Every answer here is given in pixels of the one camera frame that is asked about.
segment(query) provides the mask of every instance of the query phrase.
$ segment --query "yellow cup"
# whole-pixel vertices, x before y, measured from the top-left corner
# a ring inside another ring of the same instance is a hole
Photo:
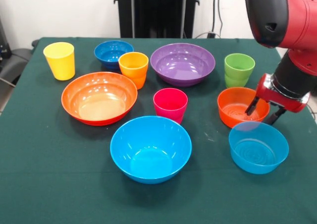
[[[131,79],[141,89],[147,77],[149,58],[140,52],[129,52],[119,58],[121,73]]]
[[[68,80],[75,75],[74,46],[67,42],[56,42],[44,48],[43,54],[58,80]]]

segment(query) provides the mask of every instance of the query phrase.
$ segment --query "plastic cup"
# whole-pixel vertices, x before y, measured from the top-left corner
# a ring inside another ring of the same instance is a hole
[[[147,77],[149,58],[140,52],[129,52],[119,58],[121,73],[131,79],[141,89]]]
[[[56,42],[44,48],[43,54],[57,80],[68,80],[75,75],[74,46],[67,42]]]
[[[154,94],[153,102],[157,116],[164,116],[181,123],[187,108],[188,97],[179,89],[166,88]]]
[[[273,171],[288,156],[285,137],[274,127],[248,121],[236,125],[229,134],[233,161],[241,169],[265,174]]]
[[[230,54],[224,59],[224,80],[227,88],[244,87],[256,65],[254,59],[245,54]]]

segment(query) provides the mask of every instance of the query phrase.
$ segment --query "purple bowl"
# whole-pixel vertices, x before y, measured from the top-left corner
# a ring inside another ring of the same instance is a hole
[[[189,87],[203,81],[214,69],[215,60],[206,49],[188,43],[158,48],[151,56],[158,76],[177,87]]]

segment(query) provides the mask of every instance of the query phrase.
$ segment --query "blue bowl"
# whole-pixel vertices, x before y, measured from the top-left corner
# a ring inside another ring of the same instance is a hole
[[[125,53],[133,52],[133,46],[123,41],[107,41],[96,46],[95,57],[109,70],[120,70],[119,58]]]
[[[232,128],[229,134],[233,161],[241,169],[265,174],[273,171],[288,156],[285,137],[265,123],[248,121]]]
[[[134,181],[157,184],[171,179],[185,166],[192,142],[178,123],[160,116],[142,116],[115,132],[110,153],[119,169]]]

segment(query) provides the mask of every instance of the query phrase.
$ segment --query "green tablecloth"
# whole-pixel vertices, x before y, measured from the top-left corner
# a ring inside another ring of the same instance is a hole
[[[0,224],[307,224],[317,223],[317,126],[309,111],[286,113],[274,125],[289,141],[287,160],[267,175],[252,175],[231,159],[229,128],[216,99],[225,89],[223,59],[247,53],[257,62],[248,87],[279,62],[276,50],[253,40],[182,40],[213,53],[216,69],[189,96],[182,125],[192,156],[159,185],[131,181],[113,163],[109,142],[124,122],[155,114],[152,96],[169,85],[149,67],[132,111],[116,124],[91,127],[72,119],[60,96],[69,81],[53,79],[42,54],[49,43],[75,46],[76,77],[99,71],[95,46],[105,39],[44,38],[0,116]],[[129,39],[147,54],[180,40]]]

